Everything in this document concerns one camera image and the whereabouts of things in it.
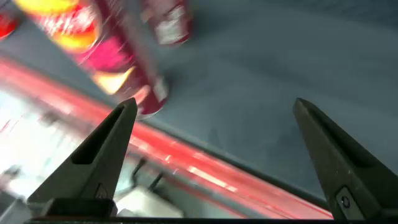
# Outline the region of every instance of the soda can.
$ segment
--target soda can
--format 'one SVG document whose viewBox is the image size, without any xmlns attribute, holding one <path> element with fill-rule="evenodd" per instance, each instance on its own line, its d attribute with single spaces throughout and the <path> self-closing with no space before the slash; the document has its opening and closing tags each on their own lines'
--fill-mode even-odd
<svg viewBox="0 0 398 224">
<path fill-rule="evenodd" d="M 167 87 L 122 0 L 14 1 L 105 93 L 134 97 L 139 119 L 162 108 Z"/>
<path fill-rule="evenodd" d="M 189 39 L 192 17 L 187 0 L 142 0 L 144 21 L 149 25 L 160 45 L 175 45 Z"/>
</svg>

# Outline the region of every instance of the red and yellow packaging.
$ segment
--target red and yellow packaging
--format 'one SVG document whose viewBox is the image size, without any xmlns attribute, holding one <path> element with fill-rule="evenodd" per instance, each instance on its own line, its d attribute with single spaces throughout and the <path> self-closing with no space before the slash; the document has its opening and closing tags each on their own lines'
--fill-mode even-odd
<svg viewBox="0 0 398 224">
<path fill-rule="evenodd" d="M 135 97 L 139 118 L 161 109 L 167 88 L 121 0 L 14 1 L 107 94 L 119 101 Z"/>
</svg>

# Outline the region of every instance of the yellow label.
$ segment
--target yellow label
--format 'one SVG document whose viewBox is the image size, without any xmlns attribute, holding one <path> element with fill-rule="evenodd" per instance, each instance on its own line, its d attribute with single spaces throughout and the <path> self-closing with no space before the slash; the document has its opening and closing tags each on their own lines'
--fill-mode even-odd
<svg viewBox="0 0 398 224">
<path fill-rule="evenodd" d="M 93 80 L 109 95 L 115 94 L 123 83 L 127 80 L 130 73 L 134 70 L 131 67 L 124 73 L 108 73 L 97 71 L 93 75 Z"/>
<path fill-rule="evenodd" d="M 62 13 L 73 9 L 79 0 L 14 0 L 25 12 L 32 14 Z"/>
</svg>

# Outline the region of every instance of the red can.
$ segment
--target red can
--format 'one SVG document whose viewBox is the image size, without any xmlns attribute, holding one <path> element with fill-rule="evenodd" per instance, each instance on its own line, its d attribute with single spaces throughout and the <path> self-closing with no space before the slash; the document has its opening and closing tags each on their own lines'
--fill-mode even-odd
<svg viewBox="0 0 398 224">
<path fill-rule="evenodd" d="M 124 11 L 122 0 L 52 0 L 51 7 L 48 1 L 43 4 L 42 13 L 37 4 L 32 6 L 34 12 L 26 10 L 27 5 L 33 4 L 31 0 L 16 2 L 23 2 L 21 8 L 107 94 L 118 101 L 134 97 L 139 119 L 161 109 L 167 87 L 141 46 L 139 33 Z"/>
<path fill-rule="evenodd" d="M 192 17 L 186 0 L 142 0 L 144 20 L 148 20 L 161 45 L 184 43 L 189 39 Z"/>
</svg>

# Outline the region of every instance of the red label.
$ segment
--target red label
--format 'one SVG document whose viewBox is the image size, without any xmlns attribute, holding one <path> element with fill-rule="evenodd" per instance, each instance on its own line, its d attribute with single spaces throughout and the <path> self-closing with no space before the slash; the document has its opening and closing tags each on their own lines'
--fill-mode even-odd
<svg viewBox="0 0 398 224">
<path fill-rule="evenodd" d="M 48 34 L 71 35 L 93 32 L 98 19 L 92 6 L 77 5 L 74 9 L 61 14 L 32 15 Z"/>
</svg>

